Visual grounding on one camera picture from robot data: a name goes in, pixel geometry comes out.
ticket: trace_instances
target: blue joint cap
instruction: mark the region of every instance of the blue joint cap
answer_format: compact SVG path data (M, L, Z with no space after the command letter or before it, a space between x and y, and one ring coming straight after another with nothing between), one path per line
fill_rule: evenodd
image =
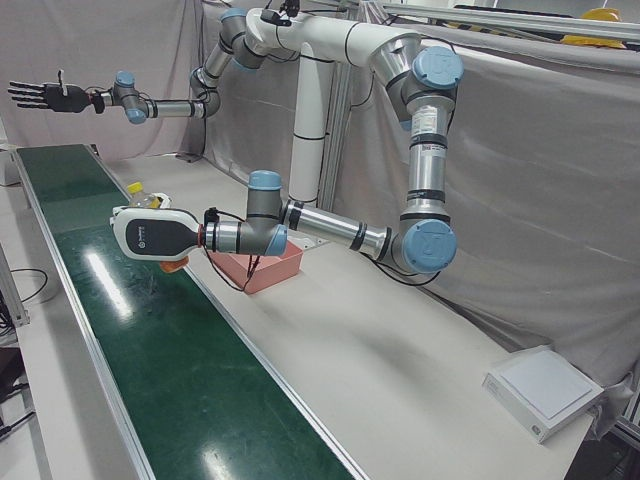
M229 10L224 12L222 15L220 15L220 21L222 22L226 18L230 18L230 17L246 17L246 16L247 16L247 11L245 9L230 8Z
M277 257L282 255L287 248L287 227L278 225L271 243L264 252L265 256Z
M136 83L136 79L133 76L133 73L126 70L120 70L116 73L116 83L121 87L133 88Z
M464 66L462 59L445 47L429 47L418 54L411 70L424 85L437 90L449 90L460 83Z
M416 273L439 272L456 255L458 241L451 227L442 220L421 220L402 239L402 255Z
M147 120L147 116L139 108L127 108L124 113L134 125L140 125Z
M243 72L248 72L248 73L253 73L255 74L258 69L256 68L249 68L249 67L245 67L244 65L242 65L239 61L237 61L235 58L231 59L231 64L236 67L238 70L242 70Z
M251 190L280 190L282 180L280 175L270 170L255 170L249 175Z

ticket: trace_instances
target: white table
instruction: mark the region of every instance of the white table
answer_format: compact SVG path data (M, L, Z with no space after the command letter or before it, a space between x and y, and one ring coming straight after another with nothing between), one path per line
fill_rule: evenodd
M108 165L123 184L142 180L146 191L165 192L174 207L197 216L210 206L244 213L245 187L204 161L164 156ZM31 215L2 189L0 195L4 220ZM23 248L38 240L29 221L34 227L0 234L9 262L22 257L50 266ZM536 444L481 388L489 366L507 353L464 318L342 246L305 252L296 277L253 296L224 285L200 252L190 266L373 480L560 480L588 429L585 415ZM64 294L54 301L64 303ZM130 464L117 460L124 449L72 319L65 317L61 331L46 312L32 312L19 337L53 477L132 478ZM61 411L73 428L54 434Z

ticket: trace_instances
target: robotic arm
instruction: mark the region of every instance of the robotic arm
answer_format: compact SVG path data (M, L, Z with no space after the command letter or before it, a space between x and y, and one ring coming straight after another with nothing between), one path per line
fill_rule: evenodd
M407 207L398 232L304 202L283 203L280 176L256 171L248 185L246 222L224 222L213 215L199 224L187 212L116 209L113 226L118 243L128 256L147 260L179 260L196 247L281 255L289 228L344 244L406 274L439 272L451 263L457 248L444 209L444 163L448 122L461 76L462 62L455 53L431 47L389 80L392 88L401 85L395 104L403 108L396 111L402 121L409 116L412 132Z
M66 84L64 71L59 70L57 83L37 85L10 82L12 88L9 93L20 108L80 113L93 105L95 112L101 114L105 107L122 107L129 122L135 125L144 123L147 118L208 118L220 108L218 81L229 60L234 53L240 58L250 55L244 46L245 12L232 8L220 20L222 30L218 44L205 63L191 73L189 83L194 94L192 99L155 100L144 96L136 89L134 75L128 71L119 71L113 87L108 90L83 89L78 85Z
M290 15L283 15L282 10ZM434 273L447 267L457 243L444 209L444 171L448 124L463 73L460 58L443 47L422 49L422 37L411 30L297 14L293 0L280 13L230 9L221 21L217 46L191 74L193 100L143 97L128 72L119 72L113 88L104 92L85 93L75 85L64 85L61 76L58 84L12 83L21 89L10 91L24 108L79 112L94 105L101 113L104 107L117 105L132 123L160 116L205 118L219 107L218 81L231 61L255 70L274 49L300 52L290 192L301 191L302 195L283 203L280 176L257 171L250 178L244 222L221 221L213 212L200 224L184 211L121 207L114 211L112 224L125 254L154 261L180 260L190 250L205 247L281 255L287 229L292 229L342 243L406 274ZM312 199L317 189L325 97L335 62L369 68L385 87L398 120L411 128L407 207L397 232L325 212L312 206L313 200L295 199ZM305 188L300 188L305 176Z

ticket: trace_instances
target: humanoid robot hand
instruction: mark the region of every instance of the humanoid robot hand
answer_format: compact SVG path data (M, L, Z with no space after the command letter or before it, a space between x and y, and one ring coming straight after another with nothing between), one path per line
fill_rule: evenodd
M62 70L58 72L58 83L9 82L11 99L20 108L38 108L54 112L80 113L89 105L93 105L96 113L104 112L104 100L99 92L86 92L78 85L67 85L62 79Z

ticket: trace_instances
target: plastic bottle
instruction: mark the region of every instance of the plastic bottle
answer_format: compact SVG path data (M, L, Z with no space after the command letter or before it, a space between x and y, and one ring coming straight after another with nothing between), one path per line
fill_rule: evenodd
M145 192L141 182L128 185L127 190L131 194L130 207L158 208L162 203L160 199L152 193ZM163 272L173 273L185 267L189 263L189 257L186 256L180 260L162 261L158 263Z
M158 208L160 206L160 199L151 193L145 192L140 182L128 185L127 190L131 194L130 207Z

